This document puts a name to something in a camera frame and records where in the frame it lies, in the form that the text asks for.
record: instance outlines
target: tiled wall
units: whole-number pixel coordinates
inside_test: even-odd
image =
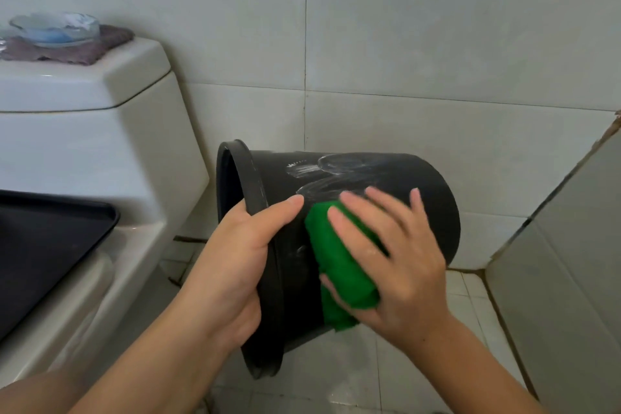
[[[419,154],[456,194],[461,268],[485,266],[620,103],[621,0],[1,1],[0,19],[79,10],[162,41],[212,177],[235,137]],[[208,237],[213,205],[212,182],[180,233]]]
[[[621,408],[621,133],[487,269],[539,399],[551,413]]]

